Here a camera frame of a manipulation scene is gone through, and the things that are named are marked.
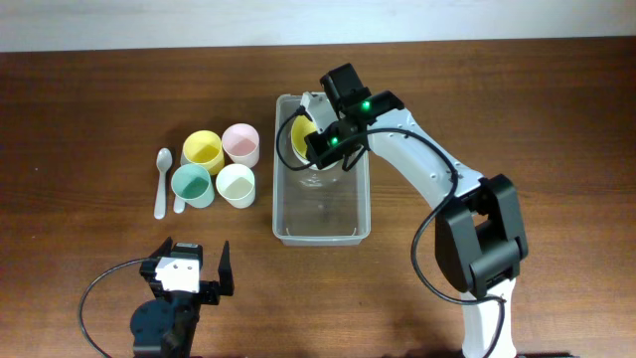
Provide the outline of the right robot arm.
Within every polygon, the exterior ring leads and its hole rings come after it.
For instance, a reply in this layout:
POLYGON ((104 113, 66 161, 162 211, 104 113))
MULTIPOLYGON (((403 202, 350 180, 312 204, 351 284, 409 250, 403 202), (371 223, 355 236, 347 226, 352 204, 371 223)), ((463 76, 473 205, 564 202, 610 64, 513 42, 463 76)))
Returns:
POLYGON ((434 228, 435 259, 459 291, 466 357, 514 357, 511 298, 528 244, 516 188, 506 176, 486 178, 454 158, 416 122, 403 102, 386 90, 363 85, 343 65, 320 81, 324 96, 306 95, 302 105, 317 130, 306 136, 309 164, 323 169, 342 162, 349 170, 372 152, 385 159, 423 197, 431 213, 416 230, 410 259, 424 230, 434 228))

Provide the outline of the yellow plastic cup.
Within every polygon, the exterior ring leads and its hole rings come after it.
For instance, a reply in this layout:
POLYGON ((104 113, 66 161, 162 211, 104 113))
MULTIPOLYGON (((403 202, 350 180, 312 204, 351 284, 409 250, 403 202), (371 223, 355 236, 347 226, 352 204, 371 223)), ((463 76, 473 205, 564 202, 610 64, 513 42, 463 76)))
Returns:
POLYGON ((211 176, 216 176, 225 166, 225 155, 221 138, 209 130, 199 130, 190 134, 184 144, 185 158, 203 166, 211 176))

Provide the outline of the yellow plastic bowl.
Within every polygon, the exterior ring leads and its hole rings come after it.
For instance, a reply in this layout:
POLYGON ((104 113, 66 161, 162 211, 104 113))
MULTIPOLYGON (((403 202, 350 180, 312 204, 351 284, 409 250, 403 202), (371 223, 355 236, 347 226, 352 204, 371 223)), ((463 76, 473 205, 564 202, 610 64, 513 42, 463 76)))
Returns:
POLYGON ((305 115, 298 115, 295 117, 291 127, 291 144, 294 152, 302 155, 307 159, 307 143, 305 137, 317 131, 317 127, 313 121, 311 121, 305 115))

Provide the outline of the white plastic bowl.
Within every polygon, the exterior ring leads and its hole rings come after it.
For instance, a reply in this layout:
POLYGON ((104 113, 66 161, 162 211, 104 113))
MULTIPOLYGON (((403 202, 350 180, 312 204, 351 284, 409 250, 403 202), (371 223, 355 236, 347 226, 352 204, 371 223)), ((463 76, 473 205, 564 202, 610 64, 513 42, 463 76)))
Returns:
MULTIPOLYGON (((294 152, 294 155, 296 156, 296 158, 303 164, 308 164, 309 161, 307 159, 305 159, 302 155, 299 155, 298 153, 294 152)), ((318 171, 319 169, 316 167, 316 165, 312 165, 310 166, 308 169, 313 170, 313 171, 318 171)))

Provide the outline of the cream plastic cup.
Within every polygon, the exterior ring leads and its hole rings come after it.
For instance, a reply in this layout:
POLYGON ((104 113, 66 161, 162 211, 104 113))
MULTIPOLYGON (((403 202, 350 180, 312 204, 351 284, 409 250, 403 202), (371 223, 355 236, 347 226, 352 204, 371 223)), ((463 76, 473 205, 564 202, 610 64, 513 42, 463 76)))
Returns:
POLYGON ((245 209, 255 200, 255 176, 245 165, 230 164, 216 178, 219 194, 233 207, 245 209))

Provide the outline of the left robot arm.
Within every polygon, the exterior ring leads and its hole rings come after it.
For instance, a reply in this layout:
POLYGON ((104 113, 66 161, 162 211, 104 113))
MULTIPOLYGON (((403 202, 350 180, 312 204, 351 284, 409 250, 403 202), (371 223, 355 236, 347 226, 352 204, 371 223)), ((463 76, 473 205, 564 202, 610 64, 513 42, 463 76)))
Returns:
POLYGON ((139 269, 154 298, 132 314, 135 357, 185 358, 191 353, 201 307, 235 292, 231 249, 224 243, 217 280, 202 280, 203 247, 166 239, 139 269))

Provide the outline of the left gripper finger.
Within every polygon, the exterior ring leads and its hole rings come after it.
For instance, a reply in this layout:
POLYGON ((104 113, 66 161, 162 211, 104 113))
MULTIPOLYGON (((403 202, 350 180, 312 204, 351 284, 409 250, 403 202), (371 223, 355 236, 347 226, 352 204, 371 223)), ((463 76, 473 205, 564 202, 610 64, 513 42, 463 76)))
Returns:
POLYGON ((219 295, 233 296, 235 292, 234 276, 231 265, 230 243, 225 241, 218 267, 219 295))
POLYGON ((168 237, 158 249, 156 249, 150 256, 149 259, 160 260, 162 257, 168 257, 173 248, 173 240, 171 237, 168 237))

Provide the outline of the pink plastic cup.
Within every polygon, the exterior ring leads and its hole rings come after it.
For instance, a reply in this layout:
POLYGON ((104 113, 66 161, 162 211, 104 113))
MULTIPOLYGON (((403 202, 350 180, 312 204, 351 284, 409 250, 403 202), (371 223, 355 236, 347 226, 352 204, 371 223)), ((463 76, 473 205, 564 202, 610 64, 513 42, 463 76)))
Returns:
POLYGON ((230 159, 237 164, 253 167, 259 160, 259 134, 246 123, 228 127, 222 135, 222 146, 230 159))

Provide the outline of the green plastic cup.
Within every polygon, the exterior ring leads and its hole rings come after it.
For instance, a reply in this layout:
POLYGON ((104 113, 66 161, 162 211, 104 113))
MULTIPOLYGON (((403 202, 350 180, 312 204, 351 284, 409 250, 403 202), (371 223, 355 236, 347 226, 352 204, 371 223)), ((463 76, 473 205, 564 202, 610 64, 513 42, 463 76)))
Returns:
POLYGON ((182 165, 174 172, 171 189, 177 198, 196 209, 209 207, 215 199, 210 173, 194 163, 182 165))

